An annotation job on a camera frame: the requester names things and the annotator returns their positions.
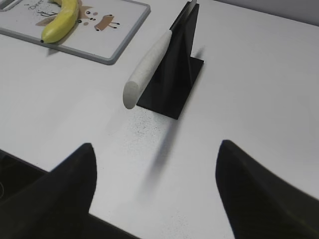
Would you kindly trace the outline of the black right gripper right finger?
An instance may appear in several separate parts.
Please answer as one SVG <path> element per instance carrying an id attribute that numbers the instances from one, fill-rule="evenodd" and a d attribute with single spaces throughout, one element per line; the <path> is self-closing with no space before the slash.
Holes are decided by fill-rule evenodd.
<path id="1" fill-rule="evenodd" d="M 223 140 L 217 189 L 236 239 L 317 239 L 319 201 Z"/>

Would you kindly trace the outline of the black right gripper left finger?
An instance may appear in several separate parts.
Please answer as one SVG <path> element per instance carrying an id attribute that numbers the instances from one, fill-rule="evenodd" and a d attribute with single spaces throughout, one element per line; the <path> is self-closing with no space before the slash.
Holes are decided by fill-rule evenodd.
<path id="1" fill-rule="evenodd" d="M 85 143 L 48 174 L 0 204 L 2 239 L 81 239 L 97 182 Z"/>

